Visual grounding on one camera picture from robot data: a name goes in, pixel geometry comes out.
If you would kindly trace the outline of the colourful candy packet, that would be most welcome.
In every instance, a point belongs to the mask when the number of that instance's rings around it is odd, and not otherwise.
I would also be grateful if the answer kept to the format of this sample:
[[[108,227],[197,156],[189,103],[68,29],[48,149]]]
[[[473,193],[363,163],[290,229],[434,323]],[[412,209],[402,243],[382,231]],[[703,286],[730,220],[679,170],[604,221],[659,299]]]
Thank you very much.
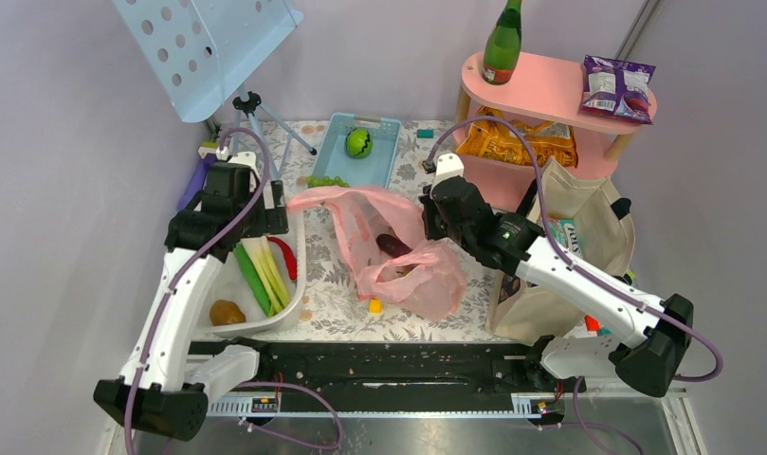
[[[569,253],[578,258],[583,258],[583,250],[574,220],[550,217],[545,233],[550,235],[560,247],[566,249]]]

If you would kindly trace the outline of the green toy watermelon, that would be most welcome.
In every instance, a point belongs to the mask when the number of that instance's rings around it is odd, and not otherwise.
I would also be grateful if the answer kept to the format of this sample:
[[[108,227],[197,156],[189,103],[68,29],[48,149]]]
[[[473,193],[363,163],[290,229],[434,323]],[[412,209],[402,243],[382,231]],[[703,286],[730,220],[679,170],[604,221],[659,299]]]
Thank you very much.
[[[371,153],[372,148],[372,135],[364,128],[353,129],[345,138],[345,151],[352,158],[365,158]]]

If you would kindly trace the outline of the orange toy food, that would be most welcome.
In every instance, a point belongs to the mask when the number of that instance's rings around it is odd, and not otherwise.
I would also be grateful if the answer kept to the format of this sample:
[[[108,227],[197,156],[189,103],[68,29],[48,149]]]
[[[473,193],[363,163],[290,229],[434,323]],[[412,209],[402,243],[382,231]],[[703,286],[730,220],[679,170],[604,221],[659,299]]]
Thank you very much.
[[[247,317],[241,308],[231,300],[217,300],[209,311],[210,322],[213,326],[242,324]]]

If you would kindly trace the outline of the green glass bottle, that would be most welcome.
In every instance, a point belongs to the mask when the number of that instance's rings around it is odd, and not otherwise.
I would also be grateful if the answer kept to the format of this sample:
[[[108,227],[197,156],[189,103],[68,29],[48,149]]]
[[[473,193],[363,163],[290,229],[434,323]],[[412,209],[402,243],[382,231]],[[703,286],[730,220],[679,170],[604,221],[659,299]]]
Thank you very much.
[[[484,49],[482,77],[490,84],[509,82],[521,51],[521,0],[509,0],[489,34]]]

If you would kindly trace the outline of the green grapes bunch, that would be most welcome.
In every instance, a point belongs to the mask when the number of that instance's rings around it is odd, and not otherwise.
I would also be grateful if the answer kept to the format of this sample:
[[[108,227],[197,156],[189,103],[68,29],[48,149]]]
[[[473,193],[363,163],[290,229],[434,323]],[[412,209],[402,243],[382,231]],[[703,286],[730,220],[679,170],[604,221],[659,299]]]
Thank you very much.
[[[347,182],[343,181],[340,177],[329,177],[329,176],[316,177],[314,175],[308,176],[306,178],[306,185],[309,189],[318,188],[318,187],[340,187],[340,188],[350,187],[350,185]]]

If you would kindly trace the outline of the pink two-tier wooden shelf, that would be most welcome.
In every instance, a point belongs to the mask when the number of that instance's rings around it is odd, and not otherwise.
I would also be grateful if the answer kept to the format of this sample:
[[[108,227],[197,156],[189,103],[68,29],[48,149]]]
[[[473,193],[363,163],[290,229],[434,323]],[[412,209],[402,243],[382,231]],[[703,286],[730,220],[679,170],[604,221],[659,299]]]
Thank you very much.
[[[580,110],[585,79],[581,63],[523,52],[511,80],[493,85],[483,79],[483,58],[480,51],[461,67],[456,121],[473,117],[483,107],[516,121],[530,137],[554,142],[572,137],[578,161],[566,170],[578,179],[609,177],[632,138],[650,126]],[[462,160],[465,178],[495,209],[515,210],[535,179],[530,166],[482,156],[462,155]]]

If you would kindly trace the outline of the pink plastic grocery bag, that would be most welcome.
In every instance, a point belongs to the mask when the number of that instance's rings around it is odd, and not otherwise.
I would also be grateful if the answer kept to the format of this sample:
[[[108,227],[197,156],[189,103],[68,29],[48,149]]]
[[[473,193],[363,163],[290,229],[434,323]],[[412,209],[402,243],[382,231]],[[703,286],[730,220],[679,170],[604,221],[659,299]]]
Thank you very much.
[[[315,187],[287,202],[291,214],[317,207],[332,216],[339,257],[361,300],[433,322],[457,310],[466,277],[450,246],[426,238],[420,206],[379,187]]]

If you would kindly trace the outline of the light blue perforated basket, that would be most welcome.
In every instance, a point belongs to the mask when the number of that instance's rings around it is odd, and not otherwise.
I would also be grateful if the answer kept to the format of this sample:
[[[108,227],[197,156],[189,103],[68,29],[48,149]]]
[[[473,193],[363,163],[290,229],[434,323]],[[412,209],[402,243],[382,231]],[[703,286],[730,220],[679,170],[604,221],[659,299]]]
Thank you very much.
[[[339,177],[350,187],[387,188],[401,129],[402,122],[394,118],[333,114],[311,175],[315,179]],[[367,132],[372,139],[371,151],[364,157],[352,157],[348,153],[346,139],[355,130]]]

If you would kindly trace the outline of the purple eggplant toy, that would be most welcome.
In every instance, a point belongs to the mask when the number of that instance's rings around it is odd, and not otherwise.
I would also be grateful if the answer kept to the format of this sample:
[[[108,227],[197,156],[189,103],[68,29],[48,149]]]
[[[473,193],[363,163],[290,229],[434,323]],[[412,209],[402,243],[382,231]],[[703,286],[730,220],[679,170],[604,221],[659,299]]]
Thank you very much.
[[[412,249],[391,234],[380,234],[375,238],[378,248],[391,258],[411,254]]]

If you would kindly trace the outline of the purple dumbbell toy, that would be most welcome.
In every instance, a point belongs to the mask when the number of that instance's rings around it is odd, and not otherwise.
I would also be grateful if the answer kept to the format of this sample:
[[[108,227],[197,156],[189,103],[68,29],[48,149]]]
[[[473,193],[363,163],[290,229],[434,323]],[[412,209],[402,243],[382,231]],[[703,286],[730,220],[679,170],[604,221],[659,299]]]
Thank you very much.
[[[203,189],[211,165],[217,160],[216,151],[218,146],[215,142],[202,142],[198,155],[199,160],[194,168],[193,174],[188,182],[186,189],[179,197],[176,209],[184,209],[193,199],[193,197]]]

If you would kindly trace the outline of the beige floral canvas tote bag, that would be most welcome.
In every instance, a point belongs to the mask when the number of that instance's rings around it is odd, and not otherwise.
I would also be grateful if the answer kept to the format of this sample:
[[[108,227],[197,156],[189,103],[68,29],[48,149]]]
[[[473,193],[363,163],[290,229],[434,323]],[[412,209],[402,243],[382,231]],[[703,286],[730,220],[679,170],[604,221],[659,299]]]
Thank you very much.
[[[548,217],[575,221],[583,258],[601,270],[623,277],[630,268],[635,229],[630,200],[611,180],[581,180],[555,159],[542,167]],[[585,314],[532,282],[497,275],[497,296],[486,314],[486,331],[531,346],[540,337],[585,334]]]

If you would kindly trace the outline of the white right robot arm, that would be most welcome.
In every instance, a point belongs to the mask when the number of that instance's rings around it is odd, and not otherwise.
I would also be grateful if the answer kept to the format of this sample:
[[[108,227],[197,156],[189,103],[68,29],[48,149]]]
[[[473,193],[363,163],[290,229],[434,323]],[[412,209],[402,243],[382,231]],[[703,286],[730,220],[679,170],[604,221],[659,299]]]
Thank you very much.
[[[565,357],[572,345],[547,343],[524,366],[530,386],[547,391],[561,378],[604,372],[645,395],[666,395],[693,338],[690,300],[679,294],[661,300],[568,256],[537,223],[494,211],[461,176],[427,185],[419,200],[429,239],[448,238],[479,264],[552,292],[611,331],[613,350],[582,346],[581,361]]]

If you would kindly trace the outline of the green leek toy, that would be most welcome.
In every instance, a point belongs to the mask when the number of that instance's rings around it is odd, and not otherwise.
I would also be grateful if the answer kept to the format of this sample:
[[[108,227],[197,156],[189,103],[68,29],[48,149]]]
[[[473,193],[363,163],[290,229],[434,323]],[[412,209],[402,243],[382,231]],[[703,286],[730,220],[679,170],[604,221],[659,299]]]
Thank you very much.
[[[244,239],[241,243],[257,269],[265,290],[271,299],[273,316],[281,313],[287,304],[291,302],[291,297],[271,252],[269,241],[266,237],[257,237]]]

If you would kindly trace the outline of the light blue music stand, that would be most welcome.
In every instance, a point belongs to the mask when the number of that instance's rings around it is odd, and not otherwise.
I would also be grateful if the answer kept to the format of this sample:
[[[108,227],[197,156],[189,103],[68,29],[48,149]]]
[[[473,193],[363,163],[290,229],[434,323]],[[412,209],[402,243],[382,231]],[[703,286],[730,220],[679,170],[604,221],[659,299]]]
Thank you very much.
[[[184,122],[255,94],[248,77],[302,22],[286,1],[117,0],[143,56]]]

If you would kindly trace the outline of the red orange small block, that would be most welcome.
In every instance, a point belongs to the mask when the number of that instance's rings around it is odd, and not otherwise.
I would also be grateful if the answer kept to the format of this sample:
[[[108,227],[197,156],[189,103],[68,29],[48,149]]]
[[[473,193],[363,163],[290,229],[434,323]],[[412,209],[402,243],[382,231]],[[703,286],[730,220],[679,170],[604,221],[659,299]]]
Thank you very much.
[[[600,323],[593,317],[587,315],[584,319],[585,326],[588,332],[598,332],[601,330]]]

